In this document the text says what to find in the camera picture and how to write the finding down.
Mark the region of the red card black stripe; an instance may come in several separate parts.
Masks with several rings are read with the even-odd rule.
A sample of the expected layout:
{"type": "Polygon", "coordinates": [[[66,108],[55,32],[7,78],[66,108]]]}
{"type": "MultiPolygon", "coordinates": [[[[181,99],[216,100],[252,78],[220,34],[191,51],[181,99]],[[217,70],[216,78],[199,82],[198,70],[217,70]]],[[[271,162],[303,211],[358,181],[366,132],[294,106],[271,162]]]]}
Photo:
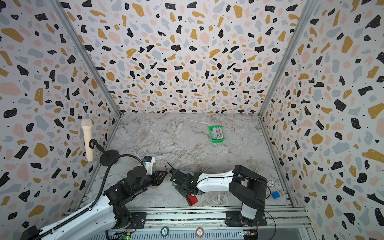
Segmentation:
{"type": "Polygon", "coordinates": [[[185,199],[190,207],[198,203],[198,198],[196,196],[187,195],[185,196],[185,199]]]}

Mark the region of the green plastic card tray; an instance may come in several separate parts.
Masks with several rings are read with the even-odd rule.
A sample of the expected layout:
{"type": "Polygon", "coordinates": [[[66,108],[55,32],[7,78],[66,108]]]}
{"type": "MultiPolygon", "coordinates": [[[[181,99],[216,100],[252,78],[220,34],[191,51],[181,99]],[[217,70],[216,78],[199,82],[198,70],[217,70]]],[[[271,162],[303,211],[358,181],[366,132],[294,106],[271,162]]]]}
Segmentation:
{"type": "Polygon", "coordinates": [[[225,140],[222,126],[210,126],[209,132],[212,143],[222,143],[225,140]]]}

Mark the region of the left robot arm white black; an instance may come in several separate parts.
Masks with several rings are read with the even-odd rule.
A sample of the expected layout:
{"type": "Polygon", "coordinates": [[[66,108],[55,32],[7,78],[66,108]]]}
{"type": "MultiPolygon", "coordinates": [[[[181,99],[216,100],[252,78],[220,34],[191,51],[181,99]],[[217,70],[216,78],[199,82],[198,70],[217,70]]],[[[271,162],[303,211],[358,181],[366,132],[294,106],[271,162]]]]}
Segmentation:
{"type": "Polygon", "coordinates": [[[150,187],[159,186],[167,171],[150,175],[143,166],[133,168],[126,178],[103,191],[91,204],[44,228],[32,226],[22,233],[22,240],[83,240],[113,227],[131,224],[126,204],[150,187]]]}

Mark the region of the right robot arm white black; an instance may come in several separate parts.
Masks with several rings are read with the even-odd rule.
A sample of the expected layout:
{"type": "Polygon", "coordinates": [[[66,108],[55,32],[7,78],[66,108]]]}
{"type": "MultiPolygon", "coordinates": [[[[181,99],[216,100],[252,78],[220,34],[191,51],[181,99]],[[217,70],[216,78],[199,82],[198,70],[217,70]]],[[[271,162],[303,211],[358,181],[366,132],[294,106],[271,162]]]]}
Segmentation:
{"type": "Polygon", "coordinates": [[[209,192],[229,192],[240,200],[240,212],[233,217],[227,213],[226,225],[229,227],[257,226],[257,216],[263,216],[262,211],[269,197],[267,193],[271,192],[266,178],[241,165],[221,174],[187,174],[175,168],[171,168],[169,173],[171,182],[184,197],[209,192]]]}

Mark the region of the stack of cards in tray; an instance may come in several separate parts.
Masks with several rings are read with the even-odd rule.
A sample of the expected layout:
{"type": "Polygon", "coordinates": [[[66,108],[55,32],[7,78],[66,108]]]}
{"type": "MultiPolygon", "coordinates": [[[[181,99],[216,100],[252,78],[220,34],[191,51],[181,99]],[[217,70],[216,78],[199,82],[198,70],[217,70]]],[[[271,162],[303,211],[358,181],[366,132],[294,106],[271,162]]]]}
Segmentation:
{"type": "Polygon", "coordinates": [[[219,141],[225,138],[222,127],[220,126],[213,127],[210,131],[211,131],[211,138],[213,141],[219,141]]]}

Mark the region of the red round sticker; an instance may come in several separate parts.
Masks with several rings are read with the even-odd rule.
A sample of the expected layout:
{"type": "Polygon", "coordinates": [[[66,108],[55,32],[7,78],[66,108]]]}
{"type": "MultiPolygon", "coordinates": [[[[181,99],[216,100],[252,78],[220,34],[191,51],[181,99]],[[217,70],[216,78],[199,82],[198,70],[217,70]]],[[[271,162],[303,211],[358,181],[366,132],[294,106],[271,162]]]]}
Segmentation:
{"type": "Polygon", "coordinates": [[[204,232],[203,228],[199,227],[199,228],[196,229],[196,236],[198,238],[202,238],[204,236],[204,234],[205,234],[205,232],[204,232]]]}

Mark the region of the green round sticker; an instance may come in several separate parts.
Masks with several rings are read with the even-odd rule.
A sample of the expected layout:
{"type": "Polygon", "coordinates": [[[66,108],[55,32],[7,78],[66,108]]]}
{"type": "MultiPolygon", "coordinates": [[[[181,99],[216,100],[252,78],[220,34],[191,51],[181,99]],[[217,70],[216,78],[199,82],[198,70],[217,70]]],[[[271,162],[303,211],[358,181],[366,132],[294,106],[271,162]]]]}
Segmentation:
{"type": "Polygon", "coordinates": [[[161,236],[162,237],[166,237],[166,236],[168,236],[168,234],[169,234],[169,228],[168,227],[163,227],[161,229],[161,236]]]}

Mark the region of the beige microphone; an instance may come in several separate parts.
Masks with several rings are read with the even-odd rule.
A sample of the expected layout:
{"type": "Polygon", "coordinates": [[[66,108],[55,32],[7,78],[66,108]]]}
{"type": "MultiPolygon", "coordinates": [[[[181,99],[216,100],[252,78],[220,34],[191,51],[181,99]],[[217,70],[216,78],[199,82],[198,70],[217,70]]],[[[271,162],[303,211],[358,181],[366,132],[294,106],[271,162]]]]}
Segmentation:
{"type": "Polygon", "coordinates": [[[81,127],[84,134],[84,143],[86,150],[86,158],[88,162],[92,162],[94,160],[94,150],[90,147],[90,142],[92,138],[93,131],[93,122],[91,119],[82,119],[81,127]]]}

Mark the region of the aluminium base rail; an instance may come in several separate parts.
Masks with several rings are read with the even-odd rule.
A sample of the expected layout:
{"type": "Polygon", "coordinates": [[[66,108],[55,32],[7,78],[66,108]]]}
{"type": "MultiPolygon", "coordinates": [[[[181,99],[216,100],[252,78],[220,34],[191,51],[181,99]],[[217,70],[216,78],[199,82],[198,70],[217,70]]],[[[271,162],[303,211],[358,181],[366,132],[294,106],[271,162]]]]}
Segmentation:
{"type": "Polygon", "coordinates": [[[315,240],[316,236],[303,210],[269,208],[257,216],[257,226],[229,227],[227,213],[233,217],[239,208],[191,208],[133,210],[131,224],[113,227],[83,240],[315,240]],[[166,237],[161,229],[169,228],[166,237]],[[204,236],[196,236],[197,228],[204,236]]]}

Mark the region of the blue block on rail end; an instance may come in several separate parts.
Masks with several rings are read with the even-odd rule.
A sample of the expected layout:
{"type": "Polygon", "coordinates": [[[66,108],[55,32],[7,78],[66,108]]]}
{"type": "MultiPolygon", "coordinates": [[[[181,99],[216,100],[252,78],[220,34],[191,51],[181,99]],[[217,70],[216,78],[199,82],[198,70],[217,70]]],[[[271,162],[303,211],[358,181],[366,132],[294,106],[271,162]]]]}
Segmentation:
{"type": "Polygon", "coordinates": [[[271,197],[276,200],[281,197],[280,193],[278,191],[274,191],[271,193],[271,197]]]}

